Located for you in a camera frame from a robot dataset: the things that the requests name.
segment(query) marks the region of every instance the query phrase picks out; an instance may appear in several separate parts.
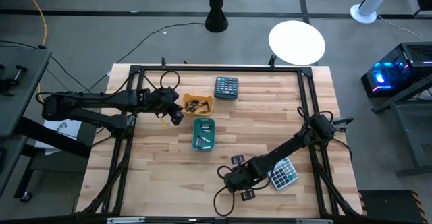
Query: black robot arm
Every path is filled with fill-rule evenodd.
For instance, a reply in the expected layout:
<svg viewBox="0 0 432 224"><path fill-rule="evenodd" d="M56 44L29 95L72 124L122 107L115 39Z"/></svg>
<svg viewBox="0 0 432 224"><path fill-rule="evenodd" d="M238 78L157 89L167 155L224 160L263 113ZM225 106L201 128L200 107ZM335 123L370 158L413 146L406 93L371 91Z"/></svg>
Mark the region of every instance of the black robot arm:
<svg viewBox="0 0 432 224"><path fill-rule="evenodd" d="M223 178L230 192L236 190L248 190L260 181L263 181L267 173L274 168L277 162L289 156L300 148L324 140L331 140L335 133L334 127L324 115L314 115L308 119L302 129L294 134L294 137L283 143L275 150L265 155L251 158L241 164L243 156L232 158L232 163L238 164Z"/></svg>
<svg viewBox="0 0 432 224"><path fill-rule="evenodd" d="M50 93L43 102L42 117L48 121L73 119L104 126L110 132L119 134L127 128L127 116L103 115L83 108L116 108L130 113L154 113L157 117L171 116L171 122L179 125L183 109L174 103L178 94L172 88L127 90L114 94L90 94L76 92Z"/></svg>

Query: gray floor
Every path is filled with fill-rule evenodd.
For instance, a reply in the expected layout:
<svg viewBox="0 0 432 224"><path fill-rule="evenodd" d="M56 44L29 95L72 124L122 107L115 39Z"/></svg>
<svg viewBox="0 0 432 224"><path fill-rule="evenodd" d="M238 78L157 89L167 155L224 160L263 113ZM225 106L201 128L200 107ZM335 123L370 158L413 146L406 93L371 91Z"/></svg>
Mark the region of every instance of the gray floor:
<svg viewBox="0 0 432 224"><path fill-rule="evenodd" d="M208 11L207 0L38 0L43 9L83 9L99 11ZM361 0L306 0L311 13L348 13ZM34 9L31 0L0 0L0 7ZM300 12L298 0L225 0L226 11ZM386 0L381 13L412 13L406 0ZM107 72L111 64L126 54L149 32L162 26L203 22L204 18L182 17L61 17L49 16L49 49L79 81L91 85ZM201 25L168 28L152 36L124 63L226 63L266 64L271 50L270 29L287 18L229 18L229 28L211 34ZM354 117L347 133L354 153L354 172L359 189L411 189L418 192L429 219L432 218L432 175L397 178L395 171L410 167L410 159L401 133L391 115L376 116L365 96L360 77L377 60L400 42L416 37L382 21L362 25L351 19L312 19L324 36L327 50L319 65L331 67L333 81L343 115ZM423 40L432 40L430 20L392 20L412 30ZM0 16L0 40L14 40L31 45L41 43L43 27L38 16ZM49 69L72 90L81 88L54 63ZM95 92L104 91L103 80ZM41 85L44 91L63 88L49 74ZM42 122L41 107L32 101L26 115ZM79 192L83 173L43 171L32 179L34 198L22 204L12 198L14 186L27 159L20 160L7 191L0 199L0 219L68 214Z"/></svg>

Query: white calculator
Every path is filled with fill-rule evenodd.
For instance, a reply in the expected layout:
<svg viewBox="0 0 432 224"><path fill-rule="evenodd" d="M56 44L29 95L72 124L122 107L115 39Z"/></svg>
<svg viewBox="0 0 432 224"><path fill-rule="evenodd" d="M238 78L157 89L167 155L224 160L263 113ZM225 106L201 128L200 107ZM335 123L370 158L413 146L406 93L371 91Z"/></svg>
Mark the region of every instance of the white calculator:
<svg viewBox="0 0 432 224"><path fill-rule="evenodd" d="M277 190L281 190L284 187L294 183L298 179L297 171L291 164L288 157L280 160L276 163L275 169L273 170L273 177L271 182Z"/></svg>

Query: white lamp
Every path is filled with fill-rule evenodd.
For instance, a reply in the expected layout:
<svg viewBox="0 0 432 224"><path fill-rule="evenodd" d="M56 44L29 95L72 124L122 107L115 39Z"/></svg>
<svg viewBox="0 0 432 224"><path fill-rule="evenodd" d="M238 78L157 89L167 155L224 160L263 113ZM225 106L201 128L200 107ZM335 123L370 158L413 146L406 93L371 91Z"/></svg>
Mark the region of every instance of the white lamp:
<svg viewBox="0 0 432 224"><path fill-rule="evenodd" d="M325 41L313 26L299 21L286 21L270 31L271 50L281 60L293 65L310 65L322 58Z"/></svg>

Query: green tray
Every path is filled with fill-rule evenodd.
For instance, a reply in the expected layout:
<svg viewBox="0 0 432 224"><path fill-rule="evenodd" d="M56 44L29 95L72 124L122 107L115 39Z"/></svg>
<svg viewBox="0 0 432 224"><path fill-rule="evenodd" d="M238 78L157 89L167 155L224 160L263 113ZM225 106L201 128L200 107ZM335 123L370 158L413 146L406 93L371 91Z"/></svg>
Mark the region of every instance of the green tray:
<svg viewBox="0 0 432 224"><path fill-rule="evenodd" d="M211 126L210 132L204 132L201 130L202 124L208 124ZM198 136L202 136L210 142L205 142L204 140L201 140L200 147L197 145ZM197 151L210 151L215 146L215 121L211 118L196 118L194 120L194 135L192 136L192 148Z"/></svg>

